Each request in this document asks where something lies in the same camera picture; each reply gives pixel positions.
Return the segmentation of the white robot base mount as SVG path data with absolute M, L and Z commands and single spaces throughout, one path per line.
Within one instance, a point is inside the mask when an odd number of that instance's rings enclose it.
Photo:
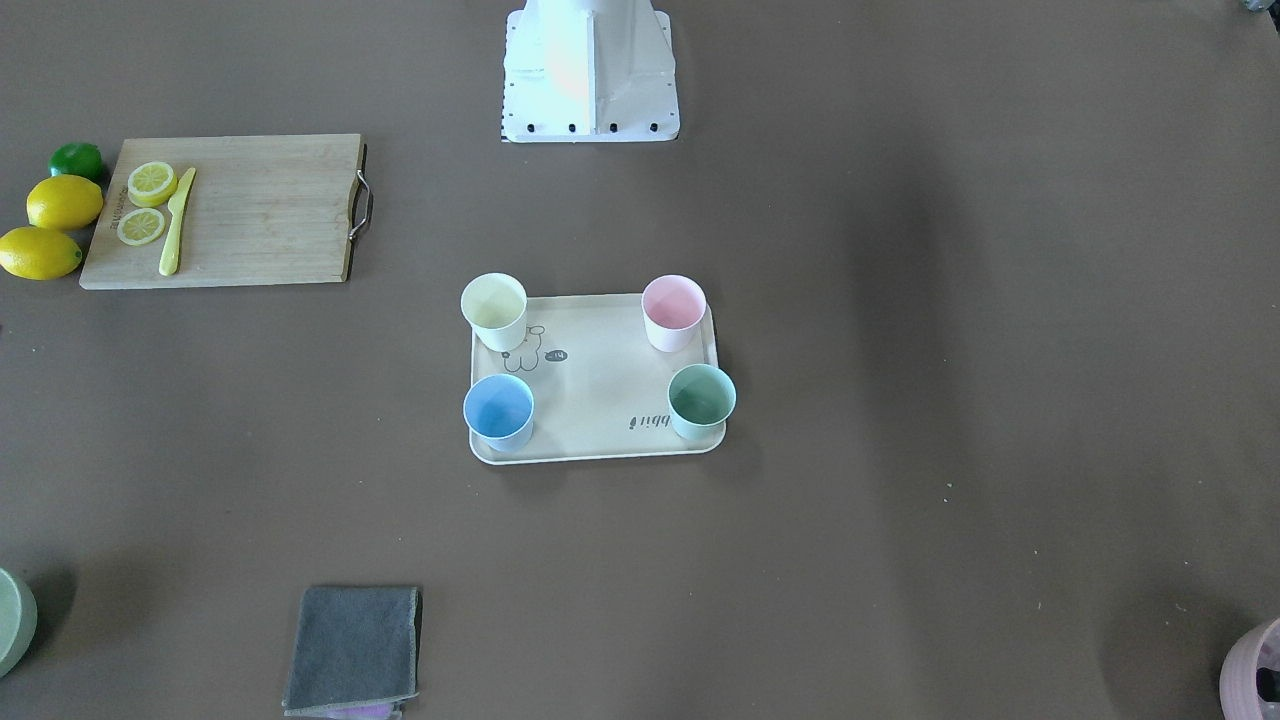
M 503 70 L 506 142 L 680 135 L 671 19 L 649 1 L 527 1 L 506 18 Z

